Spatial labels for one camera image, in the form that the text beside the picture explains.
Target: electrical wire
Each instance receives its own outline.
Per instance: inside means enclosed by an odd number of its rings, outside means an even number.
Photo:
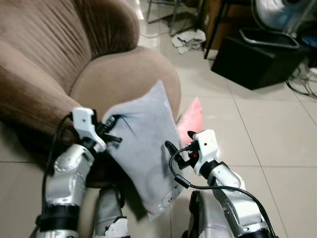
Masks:
[[[71,118],[71,113],[67,114],[66,116],[64,116],[64,118],[60,121],[54,137],[53,137],[53,141],[50,147],[50,152],[49,152],[49,157],[46,163],[46,168],[43,174],[43,179],[42,179],[42,210],[41,210],[41,214],[40,216],[37,217],[36,219],[36,226],[33,229],[31,235],[29,236],[29,238],[35,238],[36,237],[36,233],[40,228],[40,222],[41,222],[41,216],[43,216],[45,214],[45,209],[46,209],[46,183],[47,183],[47,178],[49,175],[49,169],[50,169],[50,165],[52,163],[52,159],[53,159],[53,151],[54,151],[54,147],[55,144],[57,142],[57,139],[59,138],[60,135],[60,131],[61,131],[61,127],[63,126],[64,122],[66,121],[67,118]]]
[[[140,33],[140,36],[143,36],[143,37],[148,38],[148,39],[153,39],[153,38],[157,38],[157,37],[162,36],[162,35],[166,35],[168,33],[169,32],[164,32],[164,33],[161,33],[161,34],[158,34],[158,35],[155,35],[155,36],[146,36],[146,35],[143,35],[143,34]]]
[[[301,78],[299,76],[302,73],[301,69],[299,67],[297,67],[297,69],[299,70],[298,75],[291,75],[290,78],[286,79],[285,80],[286,85],[291,90],[293,90],[294,92],[296,92],[298,94],[305,95],[305,96],[313,98],[313,99],[317,99],[317,94],[312,90],[312,88],[310,86],[310,82],[316,83],[317,81],[310,79],[308,76],[305,78]],[[290,79],[297,79],[302,84],[302,86],[305,88],[306,92],[300,91],[300,90],[296,89],[293,85],[291,85]]]
[[[53,141],[50,147],[50,153],[49,153],[49,157],[46,163],[46,168],[43,174],[43,180],[42,180],[42,212],[41,214],[44,215],[45,214],[45,209],[46,209],[46,183],[47,183],[47,178],[49,175],[49,169],[50,169],[50,165],[52,163],[52,159],[53,159],[53,151],[55,148],[55,144],[57,142],[57,139],[60,136],[60,131],[61,131],[61,127],[63,126],[64,122],[66,121],[67,118],[71,118],[71,114],[67,114],[66,116],[64,116],[64,118],[60,121],[54,137],[53,137]]]
[[[175,157],[178,154],[180,154],[183,151],[188,151],[188,150],[190,150],[189,147],[182,148],[182,149],[178,150],[176,153],[174,153],[169,159],[168,166],[169,166],[169,169],[170,169],[171,173],[175,176],[175,178],[181,179],[183,182],[185,182],[188,185],[188,187],[191,187],[191,188],[194,188],[194,189],[202,189],[202,190],[229,189],[229,190],[238,191],[240,193],[243,193],[243,194],[249,196],[253,201],[255,201],[255,203],[259,207],[259,210],[260,210],[261,214],[263,215],[263,218],[264,218],[264,220],[265,220],[265,222],[267,224],[269,232],[271,233],[271,235],[273,237],[276,237],[274,229],[273,229],[272,224],[271,224],[271,222],[269,220],[269,217],[267,215],[266,210],[264,209],[264,207],[261,204],[261,202],[254,195],[252,195],[251,193],[249,193],[249,192],[247,192],[247,191],[245,191],[243,189],[240,189],[240,188],[237,188],[237,187],[230,187],[230,186],[197,186],[197,185],[192,185],[183,176],[177,174],[174,171],[174,169],[173,169],[172,162],[173,162],[173,160],[175,159]]]

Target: black box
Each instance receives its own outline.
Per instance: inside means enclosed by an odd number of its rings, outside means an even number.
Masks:
[[[285,81],[309,49],[250,45],[240,36],[226,37],[211,70],[246,88],[257,89]]]

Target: pillow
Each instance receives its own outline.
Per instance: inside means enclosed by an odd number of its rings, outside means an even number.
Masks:
[[[186,146],[193,140],[188,136],[187,131],[204,130],[203,108],[198,98],[195,98],[183,115],[177,121],[177,129]]]
[[[111,115],[121,115],[111,134],[123,140],[109,144],[107,151],[130,176],[152,220],[183,189],[168,167],[170,155],[164,142],[169,140],[178,148],[182,143],[162,82],[143,97],[110,108],[103,122]],[[173,167],[183,174],[176,163]]]

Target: sofa armrest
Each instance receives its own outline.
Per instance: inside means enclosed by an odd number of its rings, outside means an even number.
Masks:
[[[0,120],[33,143],[43,140],[36,136],[39,134],[50,143],[61,119],[74,107],[80,107],[54,80],[31,64],[14,67],[0,58],[0,88]],[[67,121],[60,142],[69,144],[75,138],[72,122]]]
[[[75,0],[92,58],[136,48],[139,22],[125,0]]]

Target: pink pillow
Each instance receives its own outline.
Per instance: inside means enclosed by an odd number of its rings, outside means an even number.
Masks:
[[[195,98],[183,115],[177,121],[177,129],[184,145],[193,140],[187,131],[199,132],[204,130],[203,108],[198,98]]]

